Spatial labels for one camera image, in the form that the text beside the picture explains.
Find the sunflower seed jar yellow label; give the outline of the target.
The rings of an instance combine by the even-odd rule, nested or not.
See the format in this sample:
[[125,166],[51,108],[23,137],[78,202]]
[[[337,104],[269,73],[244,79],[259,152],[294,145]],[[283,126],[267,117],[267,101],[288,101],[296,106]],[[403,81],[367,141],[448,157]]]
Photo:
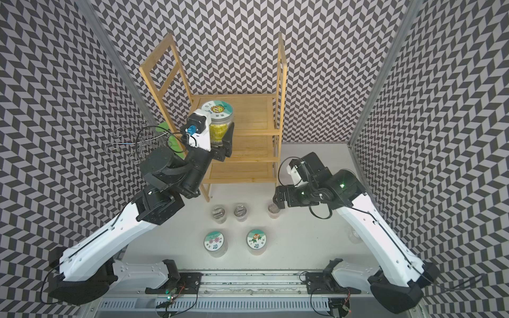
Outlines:
[[201,110],[210,114],[210,137],[213,144],[221,144],[229,126],[234,120],[234,109],[226,101],[213,100],[204,103]]

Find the jar with strawberry lid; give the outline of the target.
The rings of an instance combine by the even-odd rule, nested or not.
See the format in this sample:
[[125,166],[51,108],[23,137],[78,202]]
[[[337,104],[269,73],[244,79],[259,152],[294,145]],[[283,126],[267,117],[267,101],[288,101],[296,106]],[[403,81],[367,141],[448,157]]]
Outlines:
[[246,242],[251,254],[260,255],[266,250],[267,235],[260,229],[252,229],[247,234]]

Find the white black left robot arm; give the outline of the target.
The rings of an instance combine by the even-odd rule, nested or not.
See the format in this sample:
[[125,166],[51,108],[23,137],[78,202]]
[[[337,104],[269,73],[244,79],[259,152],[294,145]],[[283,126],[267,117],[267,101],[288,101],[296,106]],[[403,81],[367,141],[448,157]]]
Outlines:
[[234,129],[230,125],[221,146],[209,151],[188,147],[185,158],[167,146],[148,154],[140,164],[146,186],[122,212],[88,238],[67,249],[51,250],[49,265],[56,274],[45,278],[41,290],[56,303],[77,306],[105,295],[121,279],[113,257],[173,217],[184,207],[184,198],[200,196],[199,187],[212,160],[222,162],[231,156]]

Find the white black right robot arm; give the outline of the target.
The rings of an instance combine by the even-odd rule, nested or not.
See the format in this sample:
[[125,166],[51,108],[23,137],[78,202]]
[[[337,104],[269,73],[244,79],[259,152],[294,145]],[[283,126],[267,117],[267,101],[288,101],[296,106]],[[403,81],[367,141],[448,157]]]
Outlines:
[[370,293],[394,314],[416,307],[424,297],[424,288],[436,281],[440,271],[400,240],[355,174],[346,169],[332,174],[314,152],[290,157],[286,170],[292,183],[277,186],[274,204],[279,209],[327,205],[329,214],[343,217],[378,262],[373,268],[338,258],[326,268],[325,279],[334,280],[341,288]]

